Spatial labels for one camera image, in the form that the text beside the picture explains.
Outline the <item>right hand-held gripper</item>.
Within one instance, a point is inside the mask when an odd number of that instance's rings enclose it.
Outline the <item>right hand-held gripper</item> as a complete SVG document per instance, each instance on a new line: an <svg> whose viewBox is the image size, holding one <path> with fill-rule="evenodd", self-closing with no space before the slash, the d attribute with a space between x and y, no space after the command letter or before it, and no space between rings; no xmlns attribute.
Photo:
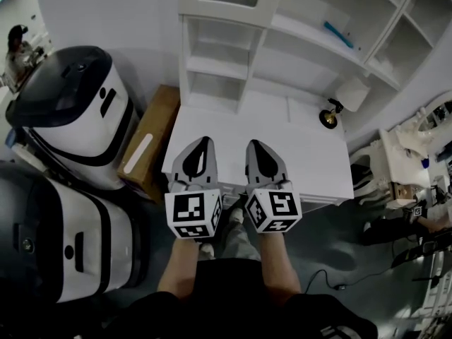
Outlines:
<svg viewBox="0 0 452 339"><path fill-rule="evenodd" d="M282 180L285 163L270 146L252 139L246 147L245 174L248 184L259 184L259 174L272 181ZM244 208L258 234L286 233L302 219L300 197L289 180L247 188L246 192Z"/></svg>

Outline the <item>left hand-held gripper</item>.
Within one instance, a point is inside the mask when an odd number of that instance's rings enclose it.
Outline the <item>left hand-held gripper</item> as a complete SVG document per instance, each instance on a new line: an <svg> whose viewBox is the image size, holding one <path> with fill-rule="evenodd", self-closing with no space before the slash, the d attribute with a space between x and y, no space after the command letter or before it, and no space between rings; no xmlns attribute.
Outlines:
<svg viewBox="0 0 452 339"><path fill-rule="evenodd" d="M165 194L167 226L178 239L215 236L222 213L215 145L200 137L178 154Z"/></svg>

